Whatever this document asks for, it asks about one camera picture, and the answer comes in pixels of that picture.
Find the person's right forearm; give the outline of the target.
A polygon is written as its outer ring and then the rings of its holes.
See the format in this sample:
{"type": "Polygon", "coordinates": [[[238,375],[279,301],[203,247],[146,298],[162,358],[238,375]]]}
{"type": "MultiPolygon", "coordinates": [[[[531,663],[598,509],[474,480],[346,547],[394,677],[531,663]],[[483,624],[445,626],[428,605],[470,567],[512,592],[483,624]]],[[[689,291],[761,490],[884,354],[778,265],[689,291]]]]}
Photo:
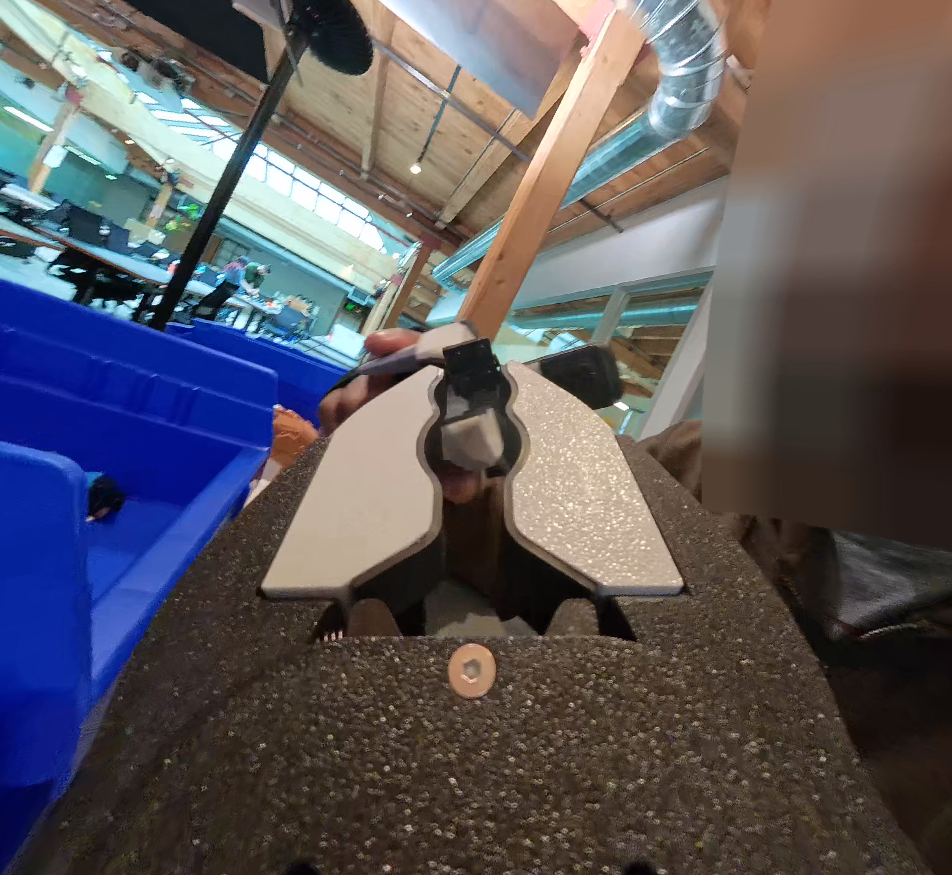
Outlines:
{"type": "Polygon", "coordinates": [[[702,430],[702,420],[686,419],[638,441],[639,447],[697,501],[703,499],[702,430]]]}

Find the black stand pole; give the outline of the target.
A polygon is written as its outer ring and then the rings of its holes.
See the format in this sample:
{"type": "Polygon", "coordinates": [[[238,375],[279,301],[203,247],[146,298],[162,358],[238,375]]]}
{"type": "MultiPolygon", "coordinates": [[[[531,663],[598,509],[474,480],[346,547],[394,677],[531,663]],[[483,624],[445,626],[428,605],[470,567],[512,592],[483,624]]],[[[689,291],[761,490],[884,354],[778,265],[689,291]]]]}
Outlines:
{"type": "Polygon", "coordinates": [[[228,159],[222,176],[215,185],[202,217],[188,241],[176,272],[168,283],[160,302],[152,312],[149,320],[151,329],[164,331],[173,316],[175,308],[184,296],[187,284],[192,279],[193,273],[208,247],[214,229],[237,189],[249,158],[260,143],[271,118],[278,110],[298,62],[307,48],[308,34],[301,24],[291,23],[285,42],[285,50],[268,86],[257,103],[231,157],[228,159]]]}

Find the brown brick-built toy animal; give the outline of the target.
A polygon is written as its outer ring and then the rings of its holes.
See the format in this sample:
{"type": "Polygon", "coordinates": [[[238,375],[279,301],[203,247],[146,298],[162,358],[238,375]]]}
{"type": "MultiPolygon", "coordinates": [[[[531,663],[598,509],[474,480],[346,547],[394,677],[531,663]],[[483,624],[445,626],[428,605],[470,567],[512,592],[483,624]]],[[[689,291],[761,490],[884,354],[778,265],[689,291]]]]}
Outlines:
{"type": "Polygon", "coordinates": [[[281,471],[294,464],[318,439],[319,431],[292,409],[274,405],[268,461],[281,471]]]}

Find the stack of nested blue bins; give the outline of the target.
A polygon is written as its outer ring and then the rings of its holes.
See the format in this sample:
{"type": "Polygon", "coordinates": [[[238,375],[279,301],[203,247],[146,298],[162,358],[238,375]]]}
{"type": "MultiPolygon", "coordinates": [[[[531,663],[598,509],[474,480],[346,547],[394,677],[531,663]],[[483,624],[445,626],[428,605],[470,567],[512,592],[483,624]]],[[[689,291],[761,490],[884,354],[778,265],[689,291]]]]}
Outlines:
{"type": "Polygon", "coordinates": [[[271,369],[278,379],[277,405],[297,413],[316,429],[320,428],[318,413],[321,402],[348,375],[340,366],[312,357],[292,346],[250,336],[243,330],[235,330],[220,323],[202,320],[193,323],[170,322],[165,332],[271,369]]]}

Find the blue plastic bin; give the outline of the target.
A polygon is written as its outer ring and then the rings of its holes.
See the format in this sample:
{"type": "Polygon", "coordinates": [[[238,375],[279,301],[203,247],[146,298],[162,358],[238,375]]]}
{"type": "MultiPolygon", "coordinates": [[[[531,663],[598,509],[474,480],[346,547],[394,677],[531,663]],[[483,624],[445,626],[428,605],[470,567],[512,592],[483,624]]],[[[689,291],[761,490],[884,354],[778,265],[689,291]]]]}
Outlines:
{"type": "Polygon", "coordinates": [[[2,282],[1,858],[65,790],[89,712],[236,516],[272,440],[268,369],[2,282]],[[85,472],[126,501],[87,522],[85,472]]]}

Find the wooden support post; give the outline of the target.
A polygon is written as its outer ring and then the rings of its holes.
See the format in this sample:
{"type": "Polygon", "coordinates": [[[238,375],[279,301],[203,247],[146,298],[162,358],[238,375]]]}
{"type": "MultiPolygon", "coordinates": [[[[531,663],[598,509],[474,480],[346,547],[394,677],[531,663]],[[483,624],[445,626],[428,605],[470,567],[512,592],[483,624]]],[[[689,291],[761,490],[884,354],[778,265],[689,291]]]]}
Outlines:
{"type": "Polygon", "coordinates": [[[613,9],[580,60],[458,313],[480,337],[495,340],[644,42],[632,19],[613,9]]]}

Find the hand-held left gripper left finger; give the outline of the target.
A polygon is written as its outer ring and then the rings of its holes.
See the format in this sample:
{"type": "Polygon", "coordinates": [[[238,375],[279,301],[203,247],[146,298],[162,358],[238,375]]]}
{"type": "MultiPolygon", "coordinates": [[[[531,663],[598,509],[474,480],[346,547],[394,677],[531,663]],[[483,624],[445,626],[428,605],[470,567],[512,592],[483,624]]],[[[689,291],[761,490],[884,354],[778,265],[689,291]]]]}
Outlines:
{"type": "Polygon", "coordinates": [[[444,372],[419,369],[356,410],[325,454],[262,581],[268,598],[349,598],[428,547],[443,494],[425,459],[444,372]]]}

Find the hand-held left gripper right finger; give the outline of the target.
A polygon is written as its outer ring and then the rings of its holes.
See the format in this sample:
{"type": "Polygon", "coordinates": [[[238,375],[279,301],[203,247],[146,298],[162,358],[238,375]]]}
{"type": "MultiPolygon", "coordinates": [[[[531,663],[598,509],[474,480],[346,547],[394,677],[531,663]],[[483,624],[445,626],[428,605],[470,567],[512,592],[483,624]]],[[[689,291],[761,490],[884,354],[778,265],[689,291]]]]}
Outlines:
{"type": "Polygon", "coordinates": [[[684,579],[617,437],[584,402],[529,366],[506,364],[520,439],[506,476],[506,528],[588,593],[668,597],[684,579]]]}

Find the person's brown jacket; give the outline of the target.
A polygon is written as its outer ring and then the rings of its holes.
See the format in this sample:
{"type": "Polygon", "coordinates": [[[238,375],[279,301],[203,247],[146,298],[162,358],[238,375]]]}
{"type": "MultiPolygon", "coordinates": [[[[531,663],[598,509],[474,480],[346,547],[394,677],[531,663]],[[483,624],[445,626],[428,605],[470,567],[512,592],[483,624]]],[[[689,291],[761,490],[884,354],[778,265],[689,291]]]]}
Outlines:
{"type": "Polygon", "coordinates": [[[782,520],[726,527],[817,655],[884,803],[951,871],[950,551],[782,520]]]}

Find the black round light diffuser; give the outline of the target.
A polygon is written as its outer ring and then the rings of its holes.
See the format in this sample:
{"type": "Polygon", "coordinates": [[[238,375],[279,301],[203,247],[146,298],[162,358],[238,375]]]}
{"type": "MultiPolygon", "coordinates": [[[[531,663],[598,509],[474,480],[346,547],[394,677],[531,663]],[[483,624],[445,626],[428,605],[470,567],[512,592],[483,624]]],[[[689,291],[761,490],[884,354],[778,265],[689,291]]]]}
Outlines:
{"type": "Polygon", "coordinates": [[[351,77],[373,63],[367,27],[351,0],[289,0],[285,36],[296,67],[309,52],[323,66],[351,77]]]}

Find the black toy brick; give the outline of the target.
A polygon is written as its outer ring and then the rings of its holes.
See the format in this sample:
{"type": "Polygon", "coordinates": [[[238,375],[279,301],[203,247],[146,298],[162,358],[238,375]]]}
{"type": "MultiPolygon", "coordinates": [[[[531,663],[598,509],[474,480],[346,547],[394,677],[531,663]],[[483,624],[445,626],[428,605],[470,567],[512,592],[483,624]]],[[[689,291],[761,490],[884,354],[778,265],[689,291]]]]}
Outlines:
{"type": "Polygon", "coordinates": [[[489,339],[446,347],[443,356],[448,385],[461,400],[478,404],[496,394],[501,369],[489,339]]]}

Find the silver ventilation duct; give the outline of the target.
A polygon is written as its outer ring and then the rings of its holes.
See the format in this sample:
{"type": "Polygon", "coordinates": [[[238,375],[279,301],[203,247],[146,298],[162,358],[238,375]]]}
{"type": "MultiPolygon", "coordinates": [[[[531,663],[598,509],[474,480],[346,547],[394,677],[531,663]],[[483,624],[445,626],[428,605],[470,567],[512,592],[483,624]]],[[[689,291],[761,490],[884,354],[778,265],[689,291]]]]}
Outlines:
{"type": "Polygon", "coordinates": [[[727,45],[713,0],[609,0],[633,19],[658,64],[646,106],[595,143],[560,207],[589,194],[691,136],[720,95],[727,45]]]}

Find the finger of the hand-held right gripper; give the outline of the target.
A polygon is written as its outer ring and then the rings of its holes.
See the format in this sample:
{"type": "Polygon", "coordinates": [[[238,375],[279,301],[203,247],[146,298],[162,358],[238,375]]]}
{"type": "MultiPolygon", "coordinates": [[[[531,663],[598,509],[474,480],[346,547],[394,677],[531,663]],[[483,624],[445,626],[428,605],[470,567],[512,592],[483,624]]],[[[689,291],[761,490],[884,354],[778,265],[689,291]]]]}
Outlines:
{"type": "Polygon", "coordinates": [[[421,334],[413,346],[415,369],[444,368],[446,353],[475,342],[478,332],[468,321],[456,321],[421,334]]]}

